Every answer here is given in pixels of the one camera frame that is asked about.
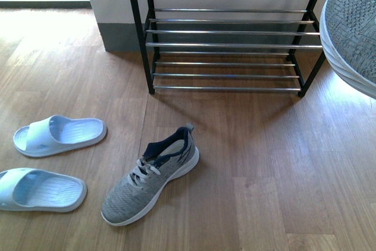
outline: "white shoelace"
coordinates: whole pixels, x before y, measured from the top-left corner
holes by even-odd
[[[138,189],[143,189],[144,183],[146,183],[147,179],[150,178],[151,173],[156,173],[160,175],[158,169],[153,167],[150,164],[143,164],[141,163],[140,159],[137,160],[137,167],[135,167],[130,174],[127,175],[128,182],[134,187]]]

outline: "knit shoe upper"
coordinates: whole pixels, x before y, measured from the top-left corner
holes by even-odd
[[[376,83],[376,0],[327,0],[325,21],[341,57]]]
[[[192,129],[187,124],[167,139],[148,144],[137,166],[115,185],[103,203],[106,222],[122,226],[140,219],[154,206],[168,181],[193,169],[199,151]]]

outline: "shoe rack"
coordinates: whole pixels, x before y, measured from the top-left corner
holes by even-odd
[[[190,1],[186,0],[186,7],[192,7]],[[147,0],[146,19],[142,19],[139,0],[130,0],[149,93],[163,89],[190,89],[294,92],[303,97],[325,60],[320,44],[319,21],[314,13],[317,1],[308,0],[303,9],[266,10],[253,7],[227,9],[225,5],[215,8],[157,7],[155,0]],[[236,14],[250,16],[244,20],[234,17]],[[271,14],[280,15],[280,19],[268,20],[267,16]],[[298,20],[286,20],[285,16],[291,14],[300,14]],[[318,44],[302,43],[309,37],[316,37]],[[301,72],[302,62],[298,62],[296,57],[299,50],[321,51],[306,78]],[[219,56],[221,60],[196,60],[206,56]],[[244,58],[264,56],[276,61],[244,61]],[[209,72],[211,69],[223,70],[223,73]],[[187,79],[204,79],[208,85],[185,84]],[[228,86],[228,83],[221,86],[217,83],[223,80],[250,82],[250,86]],[[265,83],[255,86],[262,81],[277,83],[272,87],[265,87]]]

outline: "slide sandal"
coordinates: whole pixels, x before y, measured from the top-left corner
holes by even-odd
[[[18,129],[13,142],[16,149],[26,156],[45,157],[96,144],[106,132],[107,127],[102,120],[69,119],[55,115]]]
[[[0,210],[69,212],[84,200],[86,183],[46,170],[17,168],[0,173]]]

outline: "sneaker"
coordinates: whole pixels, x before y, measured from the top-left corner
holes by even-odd
[[[185,175],[199,161],[199,150],[187,124],[163,141],[149,143],[137,166],[108,194],[102,217],[112,226],[139,220],[152,209],[170,180]]]

